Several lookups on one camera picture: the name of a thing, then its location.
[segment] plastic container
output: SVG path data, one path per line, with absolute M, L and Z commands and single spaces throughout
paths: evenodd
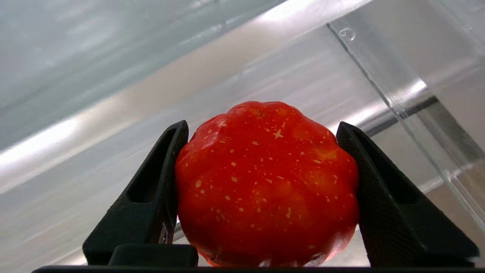
M 6 234 L 0 257 L 7 271 L 84 263 L 82 242 L 161 132 L 185 119 L 193 133 L 247 100 L 284 101 L 334 133 L 340 121 L 359 127 L 484 252 L 483 8 L 478 1 L 366 2 L 288 0 L 233 29 L 279 2 L 264 9 L 253 2 L 241 14 L 228 1 L 181 2 L 177 18 L 193 20 L 163 25 L 154 16 L 161 14 L 156 3 L 129 3 L 117 13 L 114 2 L 93 12 L 52 1 L 46 4 L 52 18 L 77 28 L 61 36 L 76 58 L 50 63 L 58 50 L 48 43 L 52 32 L 30 35 L 46 17 L 12 18 L 12 7 L 10 17 L 0 14 L 17 22 L 9 26 L 31 31 L 22 40 L 10 30 L 5 52 L 24 55 L 19 45 L 30 50 L 45 42 L 37 59 L 26 59 L 32 63 L 18 61 L 38 60 L 38 67 L 11 78 L 23 84 L 5 84 L 5 94 L 20 99 L 1 106 L 0 180 L 6 182 L 0 205 L 9 209 L 0 214 L 0 234 Z M 152 10 L 149 17 L 145 10 Z M 93 18 L 116 26 L 126 18 L 149 23 L 105 29 L 110 38 L 100 35 L 90 47 L 80 41 L 102 30 L 86 23 Z M 202 21 L 213 32 L 184 27 Z M 222 31 L 227 24 L 231 31 Z M 192 34 L 174 38 L 186 33 Z M 120 41 L 129 51 L 117 47 Z M 325 266 L 368 265 L 358 234 Z M 183 243 L 180 230 L 177 236 Z

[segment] transparent plastic wall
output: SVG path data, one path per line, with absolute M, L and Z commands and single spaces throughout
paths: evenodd
M 483 26 L 485 19 L 477 22 L 476 15 L 484 7 L 476 1 L 376 0 L 329 24 L 447 187 L 433 189 L 432 201 L 482 251 L 485 31 L 470 32 L 463 22 Z

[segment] yellow speck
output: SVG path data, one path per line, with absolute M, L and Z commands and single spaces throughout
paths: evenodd
M 275 139 L 277 139 L 278 137 L 283 137 L 283 135 L 281 134 L 281 129 L 279 129 L 278 132 L 273 133 L 273 135 L 275 136 Z

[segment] tomato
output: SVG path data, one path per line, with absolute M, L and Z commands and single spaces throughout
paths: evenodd
M 176 180 L 182 229 L 213 266 L 316 266 L 358 222 L 355 160 L 282 102 L 245 102 L 203 123 Z

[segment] red tomato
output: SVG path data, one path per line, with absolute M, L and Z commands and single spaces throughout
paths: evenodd
M 245 102 L 203 123 L 176 178 L 182 229 L 214 266 L 316 266 L 358 222 L 355 160 L 282 102 Z

